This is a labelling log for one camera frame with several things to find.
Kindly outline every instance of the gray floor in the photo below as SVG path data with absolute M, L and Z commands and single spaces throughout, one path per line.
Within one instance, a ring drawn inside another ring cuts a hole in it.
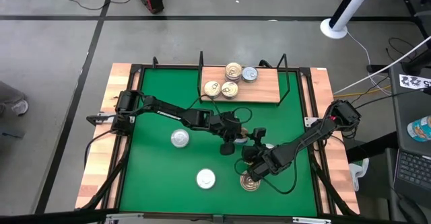
M 104 0 L 78 0 L 100 7 Z M 412 0 L 416 9 L 419 0 Z M 330 17 L 340 0 L 164 0 L 163 15 L 284 15 Z M 63 0 L 2 0 L 0 15 L 99 15 Z M 138 0 L 111 4 L 108 15 L 150 15 Z M 356 15 L 407 16 L 402 0 L 366 0 Z M 21 139 L 1 137 L 0 215 L 31 213 L 55 148 L 66 109 L 86 59 L 96 21 L 0 21 L 0 80 L 26 93 L 30 110 L 23 117 L 7 114 L 1 121 L 24 129 Z M 414 24 L 351 22 L 349 31 L 369 51 L 373 63 L 390 63 L 385 48 L 396 36 L 412 44 L 422 40 Z M 272 65 L 283 53 L 291 66 L 326 67 L 334 90 L 365 76 L 363 49 L 351 38 L 330 40 L 319 22 L 250 21 L 121 21 L 105 22 L 79 102 L 47 211 L 69 211 L 83 172 L 84 149 L 94 128 L 85 117 L 100 109 L 112 63 L 197 64 L 238 61 Z M 350 92 L 364 91 L 370 82 Z M 358 103 L 381 94 L 364 96 Z M 361 110 L 358 139 L 369 141 L 395 129 L 390 100 Z

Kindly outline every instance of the can lid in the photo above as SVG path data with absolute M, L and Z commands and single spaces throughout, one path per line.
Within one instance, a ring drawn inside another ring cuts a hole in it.
M 257 69 L 254 67 L 245 67 L 242 70 L 242 77 L 246 80 L 255 80 L 258 74 Z
M 196 182 L 199 187 L 207 190 L 216 183 L 216 175 L 209 169 L 205 168 L 196 175 Z
M 247 191 L 255 191 L 261 185 L 261 181 L 254 182 L 247 171 L 244 171 L 240 177 L 241 186 Z
M 185 147 L 189 143 L 189 134 L 183 129 L 174 130 L 170 136 L 170 142 L 175 147 Z
M 236 78 L 241 75 L 242 67 L 238 63 L 229 63 L 224 70 L 226 76 Z
M 228 97 L 234 97 L 238 94 L 238 85 L 234 82 L 225 82 L 222 86 L 222 93 Z
M 208 96 L 216 96 L 220 94 L 221 90 L 222 87 L 220 87 L 220 84 L 217 81 L 208 81 L 203 87 L 203 91 Z

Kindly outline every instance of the shoe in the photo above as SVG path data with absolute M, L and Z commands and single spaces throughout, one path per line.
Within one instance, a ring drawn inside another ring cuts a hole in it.
M 22 116 L 28 110 L 28 102 L 26 100 L 20 100 L 18 103 L 13 105 L 11 109 L 17 116 Z

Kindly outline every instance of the green surface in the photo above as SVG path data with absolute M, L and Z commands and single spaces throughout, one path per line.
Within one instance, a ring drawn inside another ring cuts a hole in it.
M 186 108 L 196 99 L 197 70 L 146 69 L 142 90 L 171 104 Z M 292 141 L 304 132 L 296 75 L 289 74 L 291 92 L 281 106 L 262 103 L 218 102 L 220 111 L 247 106 L 253 119 L 244 126 L 252 131 L 265 127 L 264 143 Z M 286 92 L 286 74 L 279 73 L 280 92 Z M 213 109 L 211 102 L 194 108 Z M 238 111 L 240 119 L 247 111 Z M 175 148 L 170 135 L 178 128 L 190 136 L 183 149 Z M 306 150 L 299 152 L 298 183 L 288 195 L 278 194 L 261 182 L 258 190 L 247 192 L 233 169 L 241 147 L 230 156 L 220 155 L 222 139 L 206 132 L 185 128 L 180 122 L 158 114 L 137 117 L 127 173 L 121 196 L 121 211 L 235 215 L 317 215 Z M 203 168 L 215 174 L 215 185 L 203 190 L 196 175 Z M 245 165 L 239 164 L 242 171 Z M 294 179 L 293 166 L 278 176 L 268 176 L 279 189 L 288 190 Z

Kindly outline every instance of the sticker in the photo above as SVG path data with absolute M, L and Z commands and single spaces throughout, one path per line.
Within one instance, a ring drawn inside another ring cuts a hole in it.
M 431 86 L 431 79 L 400 74 L 399 85 L 409 89 L 422 89 Z

